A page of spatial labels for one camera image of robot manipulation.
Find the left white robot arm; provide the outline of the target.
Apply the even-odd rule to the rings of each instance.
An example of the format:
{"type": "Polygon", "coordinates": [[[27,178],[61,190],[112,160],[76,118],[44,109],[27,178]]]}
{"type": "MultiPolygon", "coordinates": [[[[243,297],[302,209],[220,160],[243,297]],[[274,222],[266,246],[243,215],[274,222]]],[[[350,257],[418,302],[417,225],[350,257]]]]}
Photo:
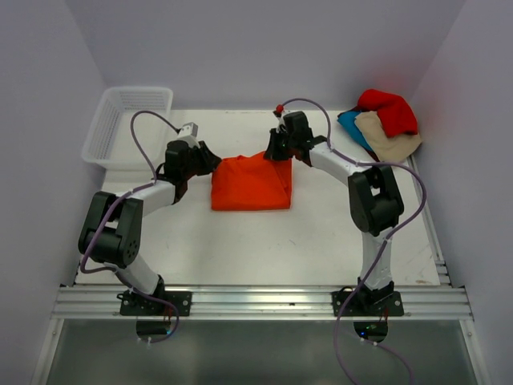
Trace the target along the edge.
{"type": "Polygon", "coordinates": [[[220,166],[203,141],[168,143],[164,162],[154,169],[150,182],[114,194],[97,192],[91,201],[78,247],[79,271],[96,274],[110,271],[133,293],[143,298],[164,299],[164,280],[140,254],[143,219],[178,203],[195,176],[206,176],[220,166]]]}

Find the orange t shirt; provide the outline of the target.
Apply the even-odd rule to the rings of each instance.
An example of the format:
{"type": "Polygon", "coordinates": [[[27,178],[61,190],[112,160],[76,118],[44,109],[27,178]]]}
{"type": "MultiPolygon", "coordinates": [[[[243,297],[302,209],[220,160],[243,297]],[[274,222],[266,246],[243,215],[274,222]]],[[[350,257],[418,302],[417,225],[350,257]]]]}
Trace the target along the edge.
{"type": "Polygon", "coordinates": [[[212,174],[214,211],[287,210],[292,205],[292,195],[292,161],[266,160],[263,152],[225,158],[212,174]]]}

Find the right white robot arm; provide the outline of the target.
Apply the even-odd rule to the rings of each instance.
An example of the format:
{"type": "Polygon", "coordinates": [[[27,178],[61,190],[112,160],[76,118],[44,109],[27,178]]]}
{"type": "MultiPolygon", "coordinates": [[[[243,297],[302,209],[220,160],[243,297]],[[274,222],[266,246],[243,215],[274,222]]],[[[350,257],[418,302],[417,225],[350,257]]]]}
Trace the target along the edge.
{"type": "Polygon", "coordinates": [[[391,246],[386,231],[398,225],[404,203],[389,166],[363,166],[345,160],[329,147],[324,136],[315,136],[302,111],[286,112],[279,105],[278,119],[270,130],[264,158],[272,161],[296,159],[326,172],[343,183],[349,193],[349,211],[362,233],[362,271],[358,283],[364,290],[392,290],[391,246]]]}

